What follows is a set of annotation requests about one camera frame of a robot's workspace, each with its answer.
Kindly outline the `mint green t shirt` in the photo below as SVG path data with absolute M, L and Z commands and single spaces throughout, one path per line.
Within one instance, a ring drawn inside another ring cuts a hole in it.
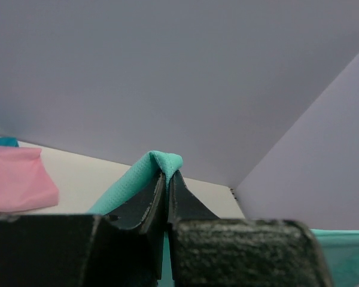
M 159 170 L 166 176 L 165 188 L 169 191 L 169 180 L 182 165 L 183 159 L 178 154 L 147 152 L 97 199 L 88 213 L 106 215 L 118 208 L 139 193 Z M 359 230 L 312 229 L 311 232 L 323 249 L 334 285 L 358 286 Z

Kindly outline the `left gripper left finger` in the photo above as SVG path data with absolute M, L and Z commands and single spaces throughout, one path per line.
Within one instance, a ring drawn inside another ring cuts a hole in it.
M 0 215 L 0 286 L 156 286 L 165 176 L 106 215 Z

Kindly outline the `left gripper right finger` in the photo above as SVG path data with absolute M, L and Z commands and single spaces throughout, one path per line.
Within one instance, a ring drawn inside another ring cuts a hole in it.
M 333 286 L 305 224 L 219 218 L 180 172 L 169 183 L 168 236 L 176 286 Z

